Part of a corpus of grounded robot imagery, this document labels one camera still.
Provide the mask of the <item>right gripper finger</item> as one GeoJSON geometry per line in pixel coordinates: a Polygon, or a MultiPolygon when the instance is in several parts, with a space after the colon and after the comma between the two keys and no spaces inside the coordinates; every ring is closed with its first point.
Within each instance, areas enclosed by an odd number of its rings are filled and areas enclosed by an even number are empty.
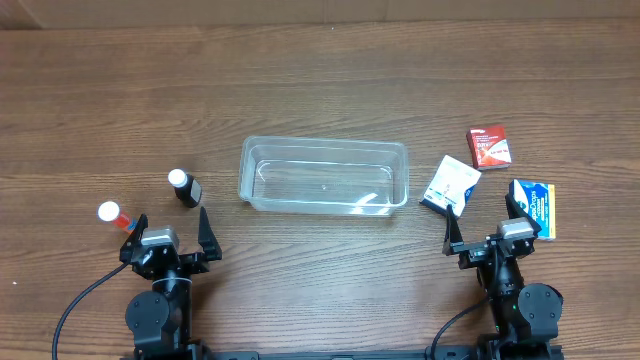
{"type": "Polygon", "coordinates": [[[453,211],[453,206],[446,208],[446,232],[443,241],[442,253],[446,256],[458,254],[464,247],[464,240],[461,235],[457,217],[453,211]]]}
{"type": "Polygon", "coordinates": [[[511,194],[507,193],[505,195],[505,203],[510,219],[526,219],[533,229],[533,234],[539,234],[539,232],[541,231],[541,226],[518,204],[518,202],[511,194]]]}

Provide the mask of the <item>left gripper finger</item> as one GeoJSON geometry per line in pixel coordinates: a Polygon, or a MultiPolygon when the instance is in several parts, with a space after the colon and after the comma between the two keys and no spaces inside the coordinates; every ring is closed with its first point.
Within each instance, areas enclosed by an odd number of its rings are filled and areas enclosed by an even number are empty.
{"type": "Polygon", "coordinates": [[[141,246],[141,238],[144,230],[148,227],[146,214],[141,214],[137,220],[136,227],[120,248],[119,260],[122,263],[130,263],[135,251],[141,246]]]}
{"type": "Polygon", "coordinates": [[[200,208],[198,243],[208,261],[222,259],[222,250],[211,227],[205,207],[200,208]]]}

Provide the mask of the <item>blue yellow VapoDrops box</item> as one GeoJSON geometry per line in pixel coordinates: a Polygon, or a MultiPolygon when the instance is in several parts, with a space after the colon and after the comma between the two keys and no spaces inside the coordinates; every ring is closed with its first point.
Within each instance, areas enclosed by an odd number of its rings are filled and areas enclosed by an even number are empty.
{"type": "Polygon", "coordinates": [[[556,239],[556,187],[553,184],[514,179],[509,194],[541,227],[538,237],[556,239]]]}

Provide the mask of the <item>orange bottle white cap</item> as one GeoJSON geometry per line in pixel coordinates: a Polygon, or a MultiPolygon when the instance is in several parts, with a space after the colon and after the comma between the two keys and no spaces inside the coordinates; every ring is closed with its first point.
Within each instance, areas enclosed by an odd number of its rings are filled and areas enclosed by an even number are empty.
{"type": "Polygon", "coordinates": [[[98,218],[107,223],[111,223],[119,229],[131,234],[137,223],[128,213],[124,212],[114,201],[106,201],[97,209],[98,218]]]}

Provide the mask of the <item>dark bottle white cap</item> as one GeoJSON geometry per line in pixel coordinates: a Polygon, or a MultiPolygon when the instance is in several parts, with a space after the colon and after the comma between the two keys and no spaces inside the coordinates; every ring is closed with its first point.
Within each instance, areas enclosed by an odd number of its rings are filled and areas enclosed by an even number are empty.
{"type": "Polygon", "coordinates": [[[202,188],[198,181],[182,169],[173,169],[168,174],[168,181],[174,188],[176,197],[188,208],[199,205],[202,188]]]}

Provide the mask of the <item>white blue medicine box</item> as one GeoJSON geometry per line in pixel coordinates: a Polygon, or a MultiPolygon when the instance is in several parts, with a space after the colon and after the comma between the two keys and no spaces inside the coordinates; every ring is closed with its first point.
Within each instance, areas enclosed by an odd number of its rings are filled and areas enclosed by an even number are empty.
{"type": "Polygon", "coordinates": [[[451,207],[454,216],[459,218],[480,177],[480,171],[445,155],[423,192],[420,203],[443,215],[451,207]]]}

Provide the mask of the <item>red medicine box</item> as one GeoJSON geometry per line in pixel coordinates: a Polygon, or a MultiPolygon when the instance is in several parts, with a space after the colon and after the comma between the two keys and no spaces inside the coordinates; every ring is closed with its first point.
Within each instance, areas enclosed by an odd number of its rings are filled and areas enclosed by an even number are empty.
{"type": "Polygon", "coordinates": [[[466,137],[475,169],[500,169],[512,164],[512,155],[503,126],[471,128],[466,137]]]}

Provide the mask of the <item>clear plastic container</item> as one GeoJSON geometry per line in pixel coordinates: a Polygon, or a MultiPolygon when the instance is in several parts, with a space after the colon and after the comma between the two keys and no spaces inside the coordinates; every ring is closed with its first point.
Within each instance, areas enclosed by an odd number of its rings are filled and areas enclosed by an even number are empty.
{"type": "Polygon", "coordinates": [[[409,197],[402,143],[250,136],[239,197],[258,211],[386,217],[409,197]]]}

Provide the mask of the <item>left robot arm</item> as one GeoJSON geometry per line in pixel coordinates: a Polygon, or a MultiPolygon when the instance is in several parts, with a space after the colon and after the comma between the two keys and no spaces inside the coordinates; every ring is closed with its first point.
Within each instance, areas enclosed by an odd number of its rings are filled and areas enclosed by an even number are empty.
{"type": "Polygon", "coordinates": [[[212,359],[212,350],[192,338],[192,277],[210,270],[222,250],[205,208],[199,210],[197,252],[180,254],[170,227],[151,228],[142,215],[120,248],[120,261],[151,282],[127,305],[125,322],[136,359],[212,359]]]}

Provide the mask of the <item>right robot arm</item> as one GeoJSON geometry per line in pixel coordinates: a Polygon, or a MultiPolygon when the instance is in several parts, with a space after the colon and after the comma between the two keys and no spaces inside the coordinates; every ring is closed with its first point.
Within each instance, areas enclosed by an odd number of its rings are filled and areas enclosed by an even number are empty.
{"type": "Polygon", "coordinates": [[[446,209],[446,233],[443,254],[456,255],[459,268],[474,269],[484,290],[477,304],[461,311],[438,331],[425,351],[427,359],[562,359],[560,346],[551,341],[558,336],[558,322],[564,298],[552,286],[543,283],[527,285],[518,260],[534,252],[540,225],[517,204],[513,196],[505,196],[509,218],[482,242],[466,244],[453,208],[446,209]],[[457,320],[489,306],[495,332],[480,335],[473,345],[439,347],[444,332],[457,320]]]}

